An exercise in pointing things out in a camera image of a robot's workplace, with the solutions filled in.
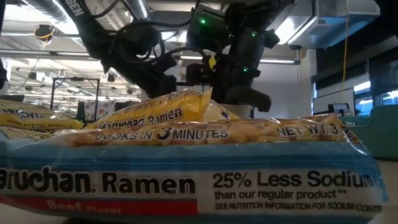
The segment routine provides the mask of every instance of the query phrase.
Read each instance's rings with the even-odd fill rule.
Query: plastic wrapper
[[[83,123],[44,106],[0,100],[0,126],[46,133],[80,129]]]
[[[85,129],[123,128],[168,122],[204,122],[240,119],[211,98],[212,89],[203,94],[191,88],[129,106],[106,116]]]
[[[337,117],[319,121],[55,133],[0,149],[0,202],[126,223],[365,224],[388,201],[377,162]]]

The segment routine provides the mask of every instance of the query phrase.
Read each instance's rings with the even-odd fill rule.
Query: wall
[[[255,118],[294,118],[300,116],[300,76],[298,65],[261,64],[261,76],[252,88],[271,97],[268,113],[255,110]]]
[[[354,78],[350,78],[345,80],[344,89],[352,88],[356,85],[369,81],[369,74],[359,75]],[[335,93],[337,91],[341,91],[341,82],[336,83],[334,85],[328,86],[326,88],[322,88],[318,90],[318,96],[324,96],[330,93]]]
[[[253,88],[268,94],[272,106],[268,113],[254,112],[255,118],[296,118],[311,115],[313,85],[316,73],[315,51],[308,50],[301,65],[260,64],[261,76]]]

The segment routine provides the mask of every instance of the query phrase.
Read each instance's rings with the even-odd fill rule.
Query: ceiling
[[[41,50],[44,43],[39,41],[33,35],[33,31],[40,24],[47,24],[57,28],[54,38],[45,46],[44,51],[54,52],[81,52],[85,53],[86,49],[79,43],[77,33],[73,30],[75,28],[70,26],[60,27],[59,24],[54,24],[51,19],[41,14],[42,12],[34,11],[30,7],[26,6],[23,2],[27,0],[13,0],[8,1],[6,7],[6,14],[3,23],[2,36],[0,38],[0,49],[10,50]],[[152,21],[162,21],[166,23],[176,24],[185,22],[190,18],[190,10],[194,7],[196,0],[148,0],[149,17]],[[98,14],[107,8],[113,0],[86,0],[86,4],[92,14]],[[202,1],[202,4],[212,7],[213,9],[225,10],[226,6],[233,2],[233,0],[206,0]],[[246,3],[258,2],[258,1],[245,1]],[[301,27],[303,22],[311,19],[308,14],[302,15],[302,11],[298,14],[294,14],[294,18],[302,16],[300,18],[301,25],[291,24],[294,29]],[[284,19],[278,21],[276,19],[271,25],[273,28],[278,28]],[[126,8],[122,4],[117,4],[116,7],[107,15],[98,21],[101,25],[108,30],[118,30],[122,26],[130,23],[131,18],[127,13]],[[285,27],[288,30],[292,30],[291,27],[286,27],[284,24],[281,27]],[[171,35],[170,33],[164,33],[164,38]],[[288,40],[285,32],[279,32],[281,39]],[[167,49],[174,49],[184,45],[186,35],[186,28],[179,31],[178,36],[170,39],[166,43]],[[297,60],[298,54],[296,51],[291,50],[287,44],[277,45],[273,49],[267,49],[263,53],[263,58],[275,58],[281,60]],[[10,81],[9,93],[13,94],[25,94],[28,100],[36,101],[37,103],[46,103],[50,99],[52,90],[51,79],[55,77],[84,77],[84,78],[99,78],[100,79],[100,99],[101,100],[118,100],[118,101],[139,101],[141,99],[141,91],[136,85],[128,83],[117,71],[112,70],[109,74],[113,74],[115,77],[114,82],[108,82],[107,76],[109,74],[103,73],[102,65],[99,61],[87,60],[87,58],[65,58],[65,57],[43,57],[37,60],[36,56],[23,56],[23,55],[3,55],[12,64],[12,73]],[[194,60],[180,60],[177,69],[170,70],[168,74],[178,71],[174,75],[180,80],[180,76],[183,76],[184,69],[187,65],[194,63]],[[38,72],[39,76],[46,78],[41,80],[33,80],[28,78],[28,74],[31,71]],[[72,82],[70,80],[64,81],[62,84],[58,83],[58,88],[55,90],[55,105],[57,108],[70,108],[71,110],[63,110],[63,112],[74,112],[76,110],[76,104],[80,100],[91,100],[92,95],[95,95],[95,83],[93,81],[84,82]],[[71,87],[79,88],[79,93],[71,93],[67,90]],[[133,94],[127,94],[127,88],[134,90]]]

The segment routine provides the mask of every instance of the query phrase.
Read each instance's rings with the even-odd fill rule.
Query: yellow cable
[[[300,49],[300,114],[303,116],[303,49]]]
[[[47,34],[47,35],[45,35],[45,36],[40,37],[40,36],[37,36],[36,34],[35,34],[35,36],[36,36],[37,38],[44,39],[44,38],[48,38],[48,37],[50,37],[51,35],[53,35],[54,32],[55,32],[55,29],[54,29],[50,34]]]
[[[346,18],[346,40],[344,46],[343,81],[341,82],[340,103],[341,103],[341,98],[343,97],[344,81],[346,80],[346,72],[347,72],[348,18],[349,18],[350,8],[351,8],[351,0],[348,0],[347,18]]]
[[[44,45],[40,48],[40,50],[44,50],[45,46],[48,45],[48,42],[49,42],[49,38],[47,37],[47,38],[45,39]]]

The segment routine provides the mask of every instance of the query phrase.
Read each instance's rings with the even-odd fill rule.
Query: maruchan ramen package
[[[51,135],[51,133],[38,133],[35,131],[0,126],[0,147],[11,150],[46,139]]]
[[[0,100],[0,126],[46,133],[80,129],[83,123],[44,106]]]
[[[168,122],[204,122],[240,119],[211,98],[212,89],[203,94],[191,88],[176,91],[129,106],[106,116],[85,129],[123,128]]]
[[[365,224],[388,197],[342,126],[328,115],[54,134],[0,149],[0,202],[109,222]]]

